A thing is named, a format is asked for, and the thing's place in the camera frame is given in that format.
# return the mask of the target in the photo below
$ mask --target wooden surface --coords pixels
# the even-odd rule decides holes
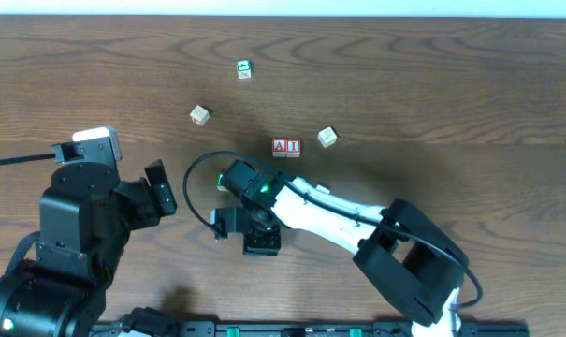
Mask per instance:
[[[240,59],[250,80],[237,79]],[[213,111],[203,128],[188,117],[197,104]],[[181,177],[230,149],[344,198],[410,200],[485,288],[464,314],[566,336],[566,21],[0,17],[0,157],[47,153],[97,125],[120,132],[123,179],[162,158],[180,205],[132,236],[106,319],[136,306],[223,320],[398,315],[348,252],[311,234],[284,232],[276,258],[215,242],[183,205]],[[329,125],[340,137],[322,149]],[[301,158],[270,158],[279,136],[301,138]],[[228,163],[192,175],[205,216],[235,203],[214,187]],[[0,168],[0,275],[37,229],[55,169]]]

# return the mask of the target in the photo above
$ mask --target white wall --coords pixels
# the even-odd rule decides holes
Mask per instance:
[[[0,14],[566,18],[566,0],[0,0]]]

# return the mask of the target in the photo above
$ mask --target curved black cable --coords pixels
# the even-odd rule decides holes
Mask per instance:
[[[30,161],[36,161],[36,160],[53,159],[55,157],[56,157],[56,154],[35,154],[35,155],[26,155],[26,156],[22,156],[22,157],[0,159],[0,166],[10,165],[10,164],[26,163],[26,162],[30,162]]]
[[[189,195],[187,193],[187,181],[189,179],[189,175],[191,174],[191,171],[197,166],[197,164],[201,163],[202,161],[214,157],[214,156],[218,156],[218,155],[231,155],[231,156],[236,156],[239,158],[242,158],[244,160],[247,160],[248,162],[250,162],[251,164],[254,164],[258,167],[260,167],[263,170],[266,170],[268,172],[273,172],[274,170],[269,167],[268,165],[260,162],[259,160],[251,157],[250,155],[247,154],[242,154],[242,153],[238,153],[238,152],[234,152],[234,151],[218,151],[218,152],[213,152],[213,153],[209,153],[209,154],[204,154],[202,156],[200,156],[195,162],[193,162],[191,164],[191,166],[187,169],[187,171],[185,172],[184,178],[182,179],[182,194],[185,198],[185,202],[187,203],[187,206],[189,207],[189,210],[191,210],[191,213],[205,226],[209,227],[211,230],[215,230],[216,232],[219,231],[218,228],[215,228],[212,224],[210,224],[208,221],[206,221],[203,217],[201,217],[201,215],[199,215],[199,213],[196,211],[195,207],[193,207],[193,205],[191,204],[191,200],[189,199]],[[425,239],[422,239],[406,230],[400,229],[399,227],[392,227],[392,226],[380,226],[381,224],[376,222],[376,221],[372,221],[370,219],[366,219],[360,216],[356,216],[355,214],[351,214],[351,213],[345,213],[343,211],[337,210],[329,205],[326,205],[325,203],[318,201],[316,199],[313,199],[312,197],[310,197],[309,195],[302,193],[301,191],[299,191],[296,187],[294,187],[290,182],[286,182],[285,186],[287,188],[289,188],[291,191],[293,191],[293,193],[297,194],[298,196],[302,197],[305,201],[308,201],[314,205],[316,205],[317,207],[320,207],[326,211],[329,212],[333,212],[337,215],[346,217],[348,219],[352,219],[354,221],[357,221],[359,223],[363,223],[363,224],[367,224],[367,225],[371,225],[374,227],[379,227],[381,230],[387,231],[389,233],[393,233],[411,240],[414,240],[415,242],[419,242],[424,244],[426,247],[428,247],[429,249],[437,252],[438,254],[440,254],[441,256],[445,257],[446,259],[448,259],[449,261],[451,261],[452,263],[454,263],[461,271],[463,271],[468,278],[470,278],[470,280],[472,281],[474,287],[476,288],[476,298],[474,300],[469,300],[463,303],[458,303],[452,306],[452,310],[459,310],[459,309],[465,309],[468,307],[472,307],[473,305],[476,305],[478,302],[480,302],[484,296],[484,290],[482,289],[482,285],[480,284],[480,281],[478,281],[478,278],[476,277],[476,275],[470,270],[470,268],[468,268],[468,266],[466,266],[463,262],[457,260],[456,258],[454,258],[451,254],[445,252],[442,248],[438,247],[437,245],[435,245],[432,242],[429,242]]]

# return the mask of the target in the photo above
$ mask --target black cable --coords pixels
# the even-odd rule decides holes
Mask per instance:
[[[238,152],[234,152],[234,151],[218,151],[218,152],[214,152],[214,153],[209,153],[209,154],[204,154],[202,156],[200,156],[195,162],[193,162],[193,164],[191,164],[191,166],[187,169],[187,171],[185,172],[185,176],[182,179],[182,194],[185,198],[185,202],[187,203],[187,206],[189,207],[189,210],[191,210],[191,213],[193,215],[196,216],[196,218],[205,226],[209,227],[210,229],[218,232],[219,229],[215,228],[212,224],[210,224],[209,222],[207,222],[206,220],[204,220],[204,218],[201,217],[201,215],[199,215],[199,213],[196,211],[196,209],[193,207],[193,205],[191,204],[191,200],[189,199],[189,195],[187,194],[187,180],[189,178],[189,174],[191,174],[191,171],[195,168],[195,166],[197,166],[197,164],[199,164],[200,162],[204,161],[205,159],[217,156],[217,155],[232,155],[232,156],[236,156],[239,158],[242,158],[244,160],[249,161],[251,164],[254,164],[258,167],[260,167],[263,170],[266,170],[268,172],[273,172],[274,170],[272,168],[270,168],[269,166],[263,164],[262,162],[260,162],[259,160],[247,155],[247,154],[242,154],[242,153],[238,153]],[[337,215],[346,217],[348,219],[352,219],[355,220],[359,223],[363,223],[363,224],[367,224],[367,225],[371,225],[374,227],[379,227],[381,230],[385,230],[389,233],[393,233],[411,240],[414,240],[415,242],[419,242],[424,244],[426,247],[428,247],[429,249],[437,252],[438,254],[440,254],[441,256],[445,257],[446,259],[448,259],[449,261],[451,261],[452,263],[454,263],[461,271],[463,271],[466,275],[468,275],[468,278],[470,278],[470,280],[472,281],[474,287],[476,288],[476,298],[474,300],[469,300],[467,302],[463,302],[463,303],[458,303],[456,305],[452,306],[452,310],[459,310],[459,309],[465,309],[468,307],[472,307],[473,305],[476,305],[478,302],[480,302],[483,298],[484,295],[484,290],[482,289],[482,285],[480,284],[480,281],[478,281],[478,278],[476,277],[476,275],[470,270],[470,268],[468,268],[468,266],[466,266],[463,262],[457,260],[454,256],[452,256],[451,254],[445,252],[442,248],[439,248],[437,245],[435,245],[432,242],[429,242],[425,239],[422,239],[406,230],[400,229],[399,227],[392,227],[392,226],[380,226],[381,224],[379,222],[376,221],[372,221],[370,219],[366,219],[363,217],[360,217],[358,215],[355,214],[351,214],[351,213],[346,213],[340,210],[337,210],[336,208],[333,208],[329,205],[326,205],[325,203],[315,200],[312,197],[310,197],[309,195],[302,193],[301,191],[299,191],[296,187],[294,187],[290,182],[286,182],[285,186],[287,188],[289,188],[291,191],[293,191],[293,193],[297,194],[298,196],[302,197],[305,201],[309,201],[312,204],[316,205],[317,207],[320,207],[326,211],[329,212],[333,212]]]
[[[209,223],[203,217],[201,217],[201,215],[199,215],[199,213],[196,211],[196,208],[193,207],[193,205],[191,204],[191,200],[189,199],[189,194],[187,193],[187,181],[189,180],[189,175],[191,174],[191,171],[197,166],[197,164],[201,163],[202,161],[204,161],[208,158],[218,156],[218,155],[236,156],[236,157],[241,158],[243,160],[246,160],[246,161],[250,162],[251,164],[258,166],[262,170],[266,170],[270,173],[273,172],[274,170],[272,168],[270,168],[268,165],[262,163],[261,161],[251,157],[250,155],[242,154],[242,153],[235,152],[235,151],[217,151],[217,152],[213,152],[213,153],[209,153],[209,154],[204,154],[204,155],[200,156],[198,159],[196,159],[196,161],[194,161],[191,164],[191,166],[187,169],[184,177],[182,178],[182,195],[185,198],[185,202],[187,203],[187,207],[189,207],[189,210],[191,211],[191,213],[193,215],[195,215],[197,220],[199,220],[199,222],[201,222],[204,226],[215,231],[219,235],[224,235],[224,233],[222,233],[220,231],[220,228],[213,226],[211,223]]]
[[[22,157],[0,159],[0,166],[10,165],[10,164],[26,163],[26,162],[30,162],[30,161],[36,161],[36,160],[52,159],[52,158],[55,158],[55,157],[56,157],[56,154],[35,154],[35,155],[27,155],[27,156],[22,156]]]

